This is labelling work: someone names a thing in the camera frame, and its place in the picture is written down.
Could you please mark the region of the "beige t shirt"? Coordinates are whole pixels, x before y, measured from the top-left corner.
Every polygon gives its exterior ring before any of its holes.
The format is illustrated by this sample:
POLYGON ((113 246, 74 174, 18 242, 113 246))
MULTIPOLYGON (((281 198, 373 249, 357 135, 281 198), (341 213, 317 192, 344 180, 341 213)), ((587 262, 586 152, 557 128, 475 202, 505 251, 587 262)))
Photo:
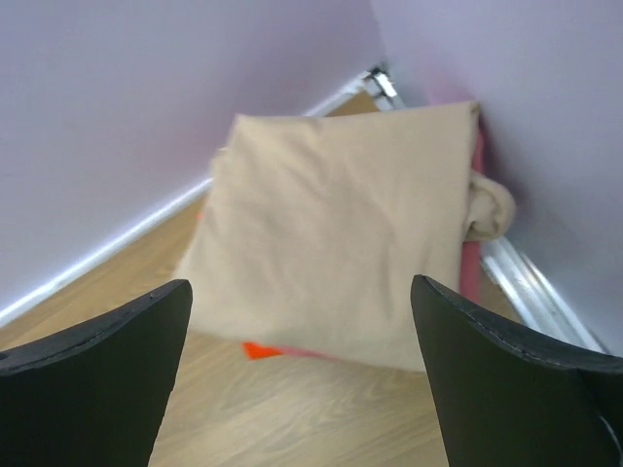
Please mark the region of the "beige t shirt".
POLYGON ((504 235, 509 191, 472 165, 474 101, 342 117, 239 115, 176 275, 191 327, 357 363, 424 368, 410 290, 457 290, 467 241, 504 235))

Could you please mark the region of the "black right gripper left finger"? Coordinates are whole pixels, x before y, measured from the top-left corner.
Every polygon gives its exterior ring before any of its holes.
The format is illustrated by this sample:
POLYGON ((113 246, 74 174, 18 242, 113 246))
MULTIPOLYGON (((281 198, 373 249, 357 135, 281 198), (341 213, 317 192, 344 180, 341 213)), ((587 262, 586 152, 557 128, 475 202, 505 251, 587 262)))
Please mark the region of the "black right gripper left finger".
POLYGON ((176 279, 1 353, 4 466, 146 466, 192 305, 176 279))

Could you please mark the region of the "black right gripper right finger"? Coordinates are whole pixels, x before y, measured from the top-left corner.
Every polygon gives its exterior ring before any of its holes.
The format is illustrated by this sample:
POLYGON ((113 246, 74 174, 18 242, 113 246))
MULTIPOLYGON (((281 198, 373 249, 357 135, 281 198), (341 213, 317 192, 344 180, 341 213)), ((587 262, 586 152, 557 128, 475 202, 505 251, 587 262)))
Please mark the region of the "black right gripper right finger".
POLYGON ((417 275, 411 304, 452 466, 619 466, 622 360, 417 275))

